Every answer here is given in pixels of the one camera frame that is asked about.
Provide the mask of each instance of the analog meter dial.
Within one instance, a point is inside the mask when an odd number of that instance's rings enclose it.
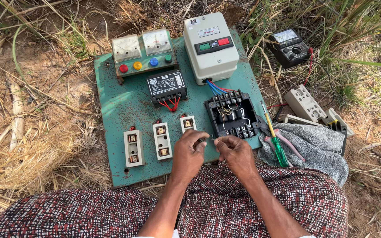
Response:
[[[169,52],[172,50],[168,33],[165,28],[151,30],[142,34],[144,39],[145,51],[147,56]]]
[[[142,57],[136,34],[113,39],[112,48],[115,62]]]

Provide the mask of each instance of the terminal block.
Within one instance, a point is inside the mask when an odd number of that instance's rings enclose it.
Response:
[[[172,145],[170,144],[170,135],[168,134],[167,123],[152,125],[154,131],[155,149],[157,159],[163,160],[173,157]]]
[[[299,85],[297,89],[291,89],[284,96],[284,99],[298,117],[312,122],[318,122],[320,117],[326,117],[325,112],[309,94],[303,84]]]
[[[130,130],[123,133],[126,167],[145,164],[142,133],[140,130]]]
[[[180,118],[180,126],[182,127],[182,134],[185,133],[187,129],[196,129],[195,117],[185,116]]]
[[[215,95],[205,102],[215,137],[234,135],[251,138],[260,132],[260,123],[251,99],[241,90]]]

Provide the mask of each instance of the multimeter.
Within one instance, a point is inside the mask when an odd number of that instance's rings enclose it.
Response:
[[[285,69],[309,60],[311,56],[310,47],[293,29],[274,33],[269,40],[272,43],[267,43],[267,47]]]

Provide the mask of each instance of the red and white patterned fabric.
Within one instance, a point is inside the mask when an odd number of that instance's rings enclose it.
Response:
[[[347,201],[322,172],[257,165],[267,187],[316,237],[347,237]],[[0,214],[0,237],[133,237],[156,199],[132,188],[57,190],[23,198]],[[270,237],[254,201],[227,168],[203,166],[188,185],[180,237]]]

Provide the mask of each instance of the multimeter selector knob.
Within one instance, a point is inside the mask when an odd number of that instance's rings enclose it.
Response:
[[[300,53],[302,52],[302,50],[301,50],[301,48],[299,48],[299,47],[293,47],[293,48],[292,48],[292,52],[293,52],[294,54],[300,54]]]

